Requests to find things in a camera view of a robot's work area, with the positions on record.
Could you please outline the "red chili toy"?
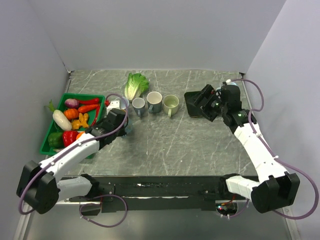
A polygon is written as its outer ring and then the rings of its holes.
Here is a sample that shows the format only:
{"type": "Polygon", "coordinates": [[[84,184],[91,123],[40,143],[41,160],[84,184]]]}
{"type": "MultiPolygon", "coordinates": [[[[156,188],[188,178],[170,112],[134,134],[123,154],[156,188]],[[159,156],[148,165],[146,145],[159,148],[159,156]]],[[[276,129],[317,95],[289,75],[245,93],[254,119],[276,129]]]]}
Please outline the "red chili toy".
{"type": "Polygon", "coordinates": [[[100,104],[100,99],[99,98],[92,98],[89,100],[77,100],[79,102],[79,104],[81,105],[96,105],[96,104],[100,104]]]}

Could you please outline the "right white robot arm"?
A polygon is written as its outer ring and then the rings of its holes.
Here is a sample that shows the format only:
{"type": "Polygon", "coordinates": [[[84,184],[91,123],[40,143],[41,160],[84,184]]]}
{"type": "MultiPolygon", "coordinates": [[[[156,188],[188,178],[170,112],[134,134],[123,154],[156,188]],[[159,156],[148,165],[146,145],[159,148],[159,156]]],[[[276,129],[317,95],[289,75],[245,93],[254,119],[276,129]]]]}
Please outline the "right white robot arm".
{"type": "Polygon", "coordinates": [[[247,152],[258,176],[258,181],[239,174],[227,174],[221,178],[218,193],[223,199],[240,195],[253,203],[259,213],[266,213],[294,203],[300,179],[267,150],[259,139],[262,134],[254,116],[242,107],[241,92],[237,85],[225,84],[215,90],[207,84],[191,104],[209,121],[221,116],[223,123],[239,140],[247,152]]]}

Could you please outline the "yellow ginger toy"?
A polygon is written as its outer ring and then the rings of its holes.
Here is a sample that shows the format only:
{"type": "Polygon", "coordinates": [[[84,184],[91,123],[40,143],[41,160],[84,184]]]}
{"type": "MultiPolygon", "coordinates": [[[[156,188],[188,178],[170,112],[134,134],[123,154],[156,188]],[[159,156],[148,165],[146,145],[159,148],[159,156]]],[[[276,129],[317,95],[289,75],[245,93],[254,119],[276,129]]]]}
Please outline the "yellow ginger toy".
{"type": "Polygon", "coordinates": [[[78,119],[75,119],[71,122],[72,130],[79,130],[80,128],[88,128],[88,119],[89,115],[87,113],[79,113],[78,119]]]}

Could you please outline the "grey-blue hexagonal mug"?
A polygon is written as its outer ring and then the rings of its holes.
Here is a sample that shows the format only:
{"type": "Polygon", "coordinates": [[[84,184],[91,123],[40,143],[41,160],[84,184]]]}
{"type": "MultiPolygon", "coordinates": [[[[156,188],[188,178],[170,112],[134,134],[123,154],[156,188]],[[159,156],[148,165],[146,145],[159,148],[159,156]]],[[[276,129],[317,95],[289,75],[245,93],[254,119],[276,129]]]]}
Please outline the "grey-blue hexagonal mug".
{"type": "Polygon", "coordinates": [[[163,97],[157,91],[149,92],[147,97],[148,111],[151,114],[157,114],[162,110],[163,97]]]}

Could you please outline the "white radish toy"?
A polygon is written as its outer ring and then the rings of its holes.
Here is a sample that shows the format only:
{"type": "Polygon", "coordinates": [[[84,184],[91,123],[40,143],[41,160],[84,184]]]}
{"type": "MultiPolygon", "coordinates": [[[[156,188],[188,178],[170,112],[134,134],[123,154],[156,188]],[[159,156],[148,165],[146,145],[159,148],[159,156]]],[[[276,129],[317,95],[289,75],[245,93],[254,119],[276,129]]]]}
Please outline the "white radish toy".
{"type": "Polygon", "coordinates": [[[54,122],[64,131],[71,131],[72,124],[64,115],[64,113],[58,109],[53,111],[52,114],[54,122]]]}

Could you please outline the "blue butterfly mug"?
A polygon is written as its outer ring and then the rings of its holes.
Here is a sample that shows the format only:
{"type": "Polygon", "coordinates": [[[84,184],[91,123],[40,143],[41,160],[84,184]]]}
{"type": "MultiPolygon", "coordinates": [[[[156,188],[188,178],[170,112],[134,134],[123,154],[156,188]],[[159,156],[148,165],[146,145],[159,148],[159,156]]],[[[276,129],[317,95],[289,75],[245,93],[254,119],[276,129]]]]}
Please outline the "blue butterfly mug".
{"type": "Polygon", "coordinates": [[[130,134],[133,130],[133,124],[132,121],[128,118],[125,122],[125,124],[123,125],[124,127],[124,135],[121,136],[121,138],[126,138],[128,136],[128,134],[130,134]]]}

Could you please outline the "green ceramic mug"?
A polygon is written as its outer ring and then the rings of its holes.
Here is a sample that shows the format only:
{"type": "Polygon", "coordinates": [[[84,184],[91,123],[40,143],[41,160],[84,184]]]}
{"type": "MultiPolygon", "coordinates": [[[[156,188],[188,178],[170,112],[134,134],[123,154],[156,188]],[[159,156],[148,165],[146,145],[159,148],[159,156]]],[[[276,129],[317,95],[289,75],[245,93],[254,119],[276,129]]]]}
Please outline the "green ceramic mug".
{"type": "Polygon", "coordinates": [[[164,113],[171,118],[178,112],[179,109],[179,98],[175,95],[167,95],[163,99],[163,111],[164,113]]]}

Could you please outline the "green lettuce toy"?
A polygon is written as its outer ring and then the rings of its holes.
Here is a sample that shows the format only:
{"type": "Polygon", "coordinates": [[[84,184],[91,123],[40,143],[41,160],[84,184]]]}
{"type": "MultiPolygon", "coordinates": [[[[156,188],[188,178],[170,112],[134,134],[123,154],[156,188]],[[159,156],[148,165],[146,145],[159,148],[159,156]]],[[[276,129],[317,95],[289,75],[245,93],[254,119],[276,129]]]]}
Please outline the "green lettuce toy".
{"type": "Polygon", "coordinates": [[[139,98],[149,89],[149,81],[141,73],[128,74],[124,95],[129,101],[139,98]]]}

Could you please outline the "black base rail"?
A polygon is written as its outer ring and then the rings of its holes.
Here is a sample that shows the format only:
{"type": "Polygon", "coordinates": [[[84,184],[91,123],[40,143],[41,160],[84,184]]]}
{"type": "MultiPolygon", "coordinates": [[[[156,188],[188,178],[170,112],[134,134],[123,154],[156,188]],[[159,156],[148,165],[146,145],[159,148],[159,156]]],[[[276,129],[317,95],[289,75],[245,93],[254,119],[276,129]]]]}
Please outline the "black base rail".
{"type": "Polygon", "coordinates": [[[188,210],[215,211],[216,204],[229,200],[250,200],[250,190],[232,193],[226,176],[95,176],[93,189],[71,202],[101,203],[102,212],[121,210],[126,202],[130,211],[188,210]]]}

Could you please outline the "black gold-rimmed tray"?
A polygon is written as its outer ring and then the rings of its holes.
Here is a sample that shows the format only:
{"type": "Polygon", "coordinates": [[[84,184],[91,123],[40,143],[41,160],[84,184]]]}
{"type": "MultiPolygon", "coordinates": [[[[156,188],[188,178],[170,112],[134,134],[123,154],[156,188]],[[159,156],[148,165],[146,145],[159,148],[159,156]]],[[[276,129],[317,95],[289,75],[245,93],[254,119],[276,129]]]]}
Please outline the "black gold-rimmed tray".
{"type": "Polygon", "coordinates": [[[198,112],[197,109],[193,106],[192,100],[200,91],[189,91],[184,94],[184,100],[186,103],[187,113],[191,118],[204,118],[205,115],[203,112],[198,112]]]}

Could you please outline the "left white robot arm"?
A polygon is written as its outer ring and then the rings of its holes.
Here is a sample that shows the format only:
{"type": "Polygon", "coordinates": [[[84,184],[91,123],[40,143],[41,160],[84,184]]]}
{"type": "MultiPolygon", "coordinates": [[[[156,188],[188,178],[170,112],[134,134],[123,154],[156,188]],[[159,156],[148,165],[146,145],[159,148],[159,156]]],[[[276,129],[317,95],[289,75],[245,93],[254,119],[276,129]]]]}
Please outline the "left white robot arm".
{"type": "Polygon", "coordinates": [[[33,160],[26,163],[16,191],[19,213],[28,215],[36,211],[44,214],[57,202],[73,197],[95,200],[99,195],[99,182],[95,178],[83,174],[64,180],[63,176],[86,157],[125,135],[127,118],[127,111],[113,108],[59,153],[40,163],[33,160]]]}

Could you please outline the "grey plastic measuring cup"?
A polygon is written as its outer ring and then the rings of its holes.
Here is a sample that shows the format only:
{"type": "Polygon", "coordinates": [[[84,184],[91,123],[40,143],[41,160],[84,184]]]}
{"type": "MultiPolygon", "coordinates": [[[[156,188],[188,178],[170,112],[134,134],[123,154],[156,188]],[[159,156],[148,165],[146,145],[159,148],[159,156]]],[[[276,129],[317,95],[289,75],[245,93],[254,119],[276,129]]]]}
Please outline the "grey plastic measuring cup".
{"type": "Polygon", "coordinates": [[[126,110],[130,106],[130,101],[124,96],[117,97],[116,100],[119,101],[119,107],[121,110],[126,110]]]}

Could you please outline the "green vegetable crate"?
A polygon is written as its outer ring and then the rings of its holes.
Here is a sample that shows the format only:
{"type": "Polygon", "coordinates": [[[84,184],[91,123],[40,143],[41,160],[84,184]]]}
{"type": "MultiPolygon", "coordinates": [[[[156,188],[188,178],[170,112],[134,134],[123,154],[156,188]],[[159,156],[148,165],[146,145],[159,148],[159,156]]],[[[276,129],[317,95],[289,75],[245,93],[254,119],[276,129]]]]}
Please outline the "green vegetable crate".
{"type": "Polygon", "coordinates": [[[50,102],[52,121],[40,153],[53,156],[75,142],[102,118],[105,100],[103,95],[64,93],[57,107],[50,102]]]}

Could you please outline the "orange carrot toy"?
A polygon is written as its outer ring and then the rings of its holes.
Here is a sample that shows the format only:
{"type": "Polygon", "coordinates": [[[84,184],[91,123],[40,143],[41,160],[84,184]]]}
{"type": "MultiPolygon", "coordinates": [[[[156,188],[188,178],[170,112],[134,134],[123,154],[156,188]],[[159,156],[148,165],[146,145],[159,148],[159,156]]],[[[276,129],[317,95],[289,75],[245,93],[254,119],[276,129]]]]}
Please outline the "orange carrot toy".
{"type": "Polygon", "coordinates": [[[84,114],[84,113],[93,111],[93,110],[97,109],[98,107],[100,107],[100,104],[82,105],[77,110],[79,113],[84,114]]]}

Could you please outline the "pale blue mug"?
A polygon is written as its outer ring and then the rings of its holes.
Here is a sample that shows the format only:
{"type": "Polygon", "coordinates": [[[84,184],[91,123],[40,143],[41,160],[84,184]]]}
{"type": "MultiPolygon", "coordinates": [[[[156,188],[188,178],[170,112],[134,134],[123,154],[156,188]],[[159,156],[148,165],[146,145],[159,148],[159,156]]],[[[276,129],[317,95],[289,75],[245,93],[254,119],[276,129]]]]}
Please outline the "pale blue mug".
{"type": "Polygon", "coordinates": [[[220,91],[222,86],[225,86],[225,85],[237,86],[237,84],[235,82],[233,82],[230,79],[228,79],[226,82],[223,82],[222,85],[216,89],[216,91],[220,91]]]}

